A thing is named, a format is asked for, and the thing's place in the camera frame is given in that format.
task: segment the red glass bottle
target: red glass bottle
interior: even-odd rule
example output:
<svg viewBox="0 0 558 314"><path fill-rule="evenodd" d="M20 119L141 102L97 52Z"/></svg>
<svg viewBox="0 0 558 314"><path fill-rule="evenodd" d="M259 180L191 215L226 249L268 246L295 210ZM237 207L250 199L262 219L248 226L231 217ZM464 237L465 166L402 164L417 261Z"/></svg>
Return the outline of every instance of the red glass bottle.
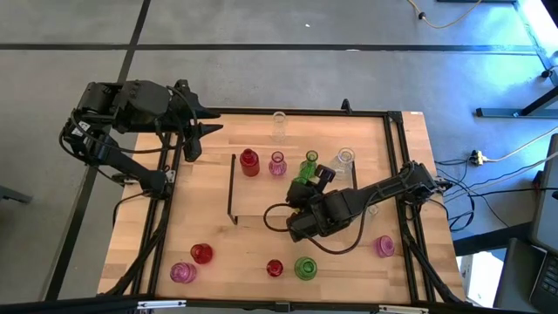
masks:
<svg viewBox="0 0 558 314"><path fill-rule="evenodd" d="M213 249L206 243L195 244L190 249L190 255L198 264L209 263L213 258Z"/></svg>
<svg viewBox="0 0 558 314"><path fill-rule="evenodd" d="M270 276L280 276L282 274L282 263L279 260L271 260L266 268Z"/></svg>
<svg viewBox="0 0 558 314"><path fill-rule="evenodd" d="M255 151L246 148L241 154L242 172L247 176L255 176L260 172L260 158Z"/></svg>

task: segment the clear glass cup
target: clear glass cup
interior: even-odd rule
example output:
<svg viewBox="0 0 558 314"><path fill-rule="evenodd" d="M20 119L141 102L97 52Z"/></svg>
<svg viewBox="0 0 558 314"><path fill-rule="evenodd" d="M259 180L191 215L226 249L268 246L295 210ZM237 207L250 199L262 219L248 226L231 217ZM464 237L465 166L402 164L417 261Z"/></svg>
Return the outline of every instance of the clear glass cup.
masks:
<svg viewBox="0 0 558 314"><path fill-rule="evenodd" d="M330 168L335 170L335 179L346 180L352 176L352 163L355 161L355 152L348 147L341 148L337 156L330 163Z"/></svg>
<svg viewBox="0 0 558 314"><path fill-rule="evenodd" d="M287 115L283 112L273 113L273 131L271 131L271 139L276 142L282 142L286 137Z"/></svg>

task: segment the cable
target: cable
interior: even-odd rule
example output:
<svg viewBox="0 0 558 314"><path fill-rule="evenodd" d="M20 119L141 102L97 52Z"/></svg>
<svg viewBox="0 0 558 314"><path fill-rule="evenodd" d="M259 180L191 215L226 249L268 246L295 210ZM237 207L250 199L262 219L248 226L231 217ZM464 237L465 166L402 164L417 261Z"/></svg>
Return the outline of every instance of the cable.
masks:
<svg viewBox="0 0 558 314"><path fill-rule="evenodd" d="M178 96L180 99L182 99L184 101L184 103L186 104L186 106L190 110L190 113L192 114L192 119L194 120L194 125L197 126L198 125L198 115L195 113L195 110L192 108L192 106L190 106L190 103L188 103L188 100L186 99L184 94L181 93L176 88L168 86L168 85L167 85L167 89L169 91L173 92L173 94L175 94L176 96Z"/></svg>
<svg viewBox="0 0 558 314"><path fill-rule="evenodd" d="M325 253L329 253L329 254L332 254L332 255L342 255L342 254L345 254L345 253L349 253L352 250L354 250L354 248L356 248L358 246L358 244L360 243L360 239L363 236L364 217L366 216L366 208L367 207L368 206L366 206L364 208L362 214L360 215L360 217L361 217L360 218L360 227L358 228L357 240L355 240L355 242L347 249L342 249L342 250L339 250L339 251L334 251L334 250L328 249L328 248L324 247L322 244L320 244L318 241L314 240L311 236L303 233L301 230L296 230L296 229L291 229L291 230L303 235L306 239L308 239L308 241L312 242L314 245L316 245L320 250L324 251Z"/></svg>
<svg viewBox="0 0 558 314"><path fill-rule="evenodd" d="M445 172L445 171L442 170L442 169L436 168L436 170L439 170L440 172L444 173L444 174L447 175L448 177L450 177L450 178L452 178L452 179L454 179L454 180L457 180L457 178L452 177L451 175L449 175L447 172ZM452 219L455 219L455 221L452 222L452 224L450 224L450 231L452 231L452 232L461 231L461 230L465 229L466 227L468 227L468 226L473 222L473 219L474 219L474 200L473 200L473 197L476 197L476 196L482 197L482 198L484 199L485 203L487 204L488 209L490 209L490 211L493 213L493 215L494 215L502 224L504 224L506 227L509 227L509 226L498 216L498 214L496 214L496 211L492 208L492 206L490 206L490 203L488 202L488 200L487 200L486 197L484 197L483 195L479 195L479 194L476 193L476 192L471 191L471 190L470 190L470 187L468 187L465 183L456 182L456 181L452 181L452 180L449 180L449 179L446 179L446 180L448 180L448 181L450 181L450 182L452 182L452 183L457 184L458 186L460 186L460 187L461 187L462 189L464 189L464 190L469 190L468 193L467 193L467 196L469 196L469 200L470 200L470 202L471 202L471 207L472 207L472 210L469 211L469 212L466 212L466 213L464 213L464 214L455 216L455 217L453 217L453 218L448 218L448 221L450 221L450 220L452 220ZM455 222L457 222L457 220L459 220L460 218L464 217L465 215L471 215L471 216L469 217L469 219L467 220L466 225L463 226L463 227L461 227L461 228L459 228L459 229L452 229L452 226L455 224Z"/></svg>
<svg viewBox="0 0 558 314"><path fill-rule="evenodd" d="M428 199L428 201L435 202L436 204L440 205L446 211L447 220L448 221L450 220L450 212L449 212L449 210L447 210L446 205L444 205L441 201L436 201L436 200L433 200L433 199Z"/></svg>
<svg viewBox="0 0 558 314"><path fill-rule="evenodd" d="M148 195L148 194L149 194L149 192L143 191L143 192L141 192L141 193L138 193L138 194L136 194L136 195L132 195L132 196L125 197L125 198L123 198L122 200L118 201L118 202L116 203L116 205L114 205L114 210L112 211L112 227L114 228L114 225L116 224L116 215L118 214L118 212L119 212L119 207L120 207L120 205L121 205L123 202L129 201L129 200L131 200L131 199L134 198L134 197L145 196L145 195Z"/></svg>
<svg viewBox="0 0 558 314"><path fill-rule="evenodd" d="M502 161L505 160L506 158L518 153L519 151L521 151L523 148L528 147L529 145L535 143L537 140L542 139L543 137L549 135L550 133L552 133L554 130L558 129L558 126L553 127L552 129L550 129L549 131L546 131L545 133L535 137L534 139L530 140L529 142L521 145L519 148L515 149L512 153L505 155L504 157L500 157L498 159L490 159L486 156L484 156L483 161L488 161L488 162L498 162L498 161Z"/></svg>
<svg viewBox="0 0 558 314"><path fill-rule="evenodd" d="M530 166L528 166L527 168L524 167L524 169L523 169L522 171L516 170L514 173L512 173L512 175L508 176L507 178L500 179L500 180L497 180L497 181L495 181L495 182L492 182L492 183L489 183L489 184L486 184L486 185L483 185L483 186L480 186L480 187L477 187L477 188L473 188L473 189L471 189L471 191L473 192L473 191L477 191L477 190L479 190L479 189L481 189L481 188L487 188L487 187L490 187L490 186L492 186L492 185L494 185L494 184L498 184L498 183L501 183L501 182L503 182L503 181L506 181L506 180L509 180L509 179L511 179L511 178L514 178L515 176L518 176L518 175L520 175L520 174L526 173L527 171L531 170L532 168L537 167L537 166L539 166L541 163L546 162L546 161L548 161L548 160L551 160L551 159L553 159L553 158L556 157L556 156L558 156L558 152L549 155L547 158L545 158L545 159L543 159L543 160L539 160L539 161L535 162L533 165L530 165ZM455 200L456 198L461 197L462 195L465 195L465 194L466 194L466 193L462 193L462 194L460 194L460 195L454 196L453 198L447 200L446 203L448 203L449 201Z"/></svg>
<svg viewBox="0 0 558 314"><path fill-rule="evenodd" d="M515 188L509 190L486 192L483 194L473 195L473 197L484 197L486 195L493 195L498 193L512 193L512 192L523 192L523 191L556 191L556 190L558 190L558 188Z"/></svg>
<svg viewBox="0 0 558 314"><path fill-rule="evenodd" d="M477 3L475 3L471 7L471 9L467 10L467 12L465 12L462 16L460 16L455 21L453 21L449 24L446 24L446 25L441 25L441 26L437 26L437 25L434 25L434 24L430 23L430 21L428 21L428 19L426 18L426 13L424 13L421 9L419 9L419 7L414 3L413 0L407 0L407 2L410 3L412 5L412 7L415 9L415 11L418 13L418 19L424 20L428 24L428 26L432 27L433 29L441 30L441 29L444 29L446 27L450 27L450 26L454 25L457 22L459 22L460 20L462 20L463 18L465 18L467 15L469 15L469 13L471 13L471 11L474 10L474 8L476 8L482 2L482 0L477 1Z"/></svg>
<svg viewBox="0 0 558 314"><path fill-rule="evenodd" d="M272 230L272 231L275 231L275 232L289 232L288 229L273 228L268 223L268 213L269 213L269 211L273 208L278 208L278 207L281 207L281 206L291 208L291 206L289 206L289 204L287 204L287 203L278 203L278 204L273 204L273 205L269 206L268 209L266 209L263 212L263 224L265 224L265 226L268 227L269 230Z"/></svg>
<svg viewBox="0 0 558 314"><path fill-rule="evenodd" d="M443 161L434 161L434 163L442 165L442 166L457 166L467 163L467 160L443 160Z"/></svg>

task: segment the wooden table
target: wooden table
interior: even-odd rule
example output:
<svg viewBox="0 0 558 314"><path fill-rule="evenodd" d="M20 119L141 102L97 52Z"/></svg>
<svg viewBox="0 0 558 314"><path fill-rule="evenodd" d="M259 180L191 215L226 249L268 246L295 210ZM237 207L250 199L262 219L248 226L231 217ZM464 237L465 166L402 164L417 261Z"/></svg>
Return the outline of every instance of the wooden table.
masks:
<svg viewBox="0 0 558 314"><path fill-rule="evenodd" d="M403 113L405 134L412 160L424 163L435 174L432 150L422 113ZM272 119L265 115L223 114L211 123L224 127L202 139L203 155L193 164L182 161L161 260L156 295L159 297L230 300L288 300L339 303L410 303L405 263L393 199L378 204L378 214L367 215L361 243L342 256L322 252L309 241L293 243L288 234L272 232L262 222L263 211L284 201L289 181L296 175L306 151L318 151L319 163L328 164L341 147L356 153L358 186L364 187L391 176L382 119L360 117L288 116L287 137L283 143L271 138ZM397 131L393 126L396 147ZM159 139L141 134L136 149L157 147ZM231 155L240 155L251 147L260 155L262 170L247 178L236 164L232 210L238 215L234 225L227 215ZM272 178L267 170L269 156L275 150L285 154L289 171L284 178ZM397 149L398 164L401 153ZM146 167L156 168L159 155L136 154ZM350 181L335 181L330 188L351 186ZM138 185L126 187L123 197L137 194ZM99 292L110 289L124 274L138 253L149 200L138 198L120 206L116 226L99 283ZM289 211L277 210L270 224L284 226ZM446 212L427 202L422 209L422 223L429 259L453 293L464 299ZM330 249L350 246L357 235L358 223L326 238L316 239ZM390 236L396 244L395 256L379 258L371 248L374 239ZM173 264L193 262L190 248L199 242L214 248L214 259L197 265L193 283L173 283L169 270ZM301 256L317 262L316 278L304 282L293 267ZM265 268L271 259L282 261L280 277L268 276ZM151 261L146 263L141 291L146 290ZM419 264L414 261L418 292L425 299Z"/></svg>

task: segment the concrete floor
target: concrete floor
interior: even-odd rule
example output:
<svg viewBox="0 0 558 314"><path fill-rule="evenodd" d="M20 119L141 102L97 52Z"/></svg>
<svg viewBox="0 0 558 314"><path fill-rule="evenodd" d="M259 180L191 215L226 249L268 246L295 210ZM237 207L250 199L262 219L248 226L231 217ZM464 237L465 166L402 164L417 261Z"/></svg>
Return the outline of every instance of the concrete floor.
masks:
<svg viewBox="0 0 558 314"><path fill-rule="evenodd" d="M140 0L42 2L0 0L2 43L128 43ZM436 23L471 4L418 1ZM446 30L420 23L397 1L153 1L139 41L146 44L520 44L527 33L510 4L481 4ZM116 81L123 51L0 51L0 184L34 196L29 205L0 202L0 303L38 300L74 202L84 167L62 152L60 128L87 82ZM556 120L478 119L479 106L523 107L552 88L538 78L535 55L389 51L138 51L128 79L172 84L188 79L204 106L355 109L425 113L436 160L480 149L497 158ZM119 137L132 147L134 137ZM546 155L548 138L497 164L469 168L483 181ZM462 167L445 167L458 175ZM493 189L528 186L535 171ZM97 289L121 189L99 177L61 297ZM491 195L508 224L531 219L532 195ZM450 202L452 215L468 200ZM473 224L455 239L504 227L477 201Z"/></svg>

